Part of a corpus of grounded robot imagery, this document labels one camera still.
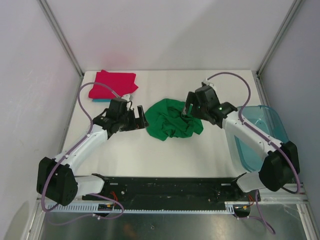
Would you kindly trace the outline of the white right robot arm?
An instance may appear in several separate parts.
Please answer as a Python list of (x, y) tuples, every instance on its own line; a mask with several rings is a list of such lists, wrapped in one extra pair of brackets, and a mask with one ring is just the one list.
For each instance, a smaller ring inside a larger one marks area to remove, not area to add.
[(242, 201), (249, 192), (263, 188), (276, 192), (292, 179), (297, 184), (295, 192), (300, 192), (298, 150), (293, 142), (283, 143), (267, 135), (246, 120), (235, 106), (221, 103), (212, 89), (190, 91), (182, 110), (183, 115), (187, 113), (234, 135), (261, 158), (260, 170), (243, 173), (234, 180), (236, 185), (230, 188), (230, 194), (235, 200)]

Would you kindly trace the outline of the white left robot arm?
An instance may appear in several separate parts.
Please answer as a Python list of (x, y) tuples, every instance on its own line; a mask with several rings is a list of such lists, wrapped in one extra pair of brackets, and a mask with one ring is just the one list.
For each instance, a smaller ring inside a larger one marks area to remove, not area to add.
[(82, 163), (102, 144), (117, 132), (127, 132), (148, 127), (144, 109), (137, 106), (138, 117), (133, 109), (125, 109), (121, 115), (110, 114), (106, 108), (96, 116), (88, 132), (71, 149), (61, 152), (54, 158), (44, 157), (38, 165), (36, 191), (43, 197), (67, 206), (76, 197), (94, 194), (105, 200), (111, 188), (106, 178), (99, 174), (76, 176)]

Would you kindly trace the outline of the green t shirt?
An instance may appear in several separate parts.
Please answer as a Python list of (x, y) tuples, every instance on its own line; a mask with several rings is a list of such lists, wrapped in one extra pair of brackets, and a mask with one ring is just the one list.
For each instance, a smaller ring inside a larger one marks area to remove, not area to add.
[(200, 135), (203, 130), (202, 121), (190, 113), (182, 114), (185, 102), (164, 98), (153, 104), (145, 117), (149, 124), (147, 133), (160, 141), (168, 138), (190, 138), (193, 134)]

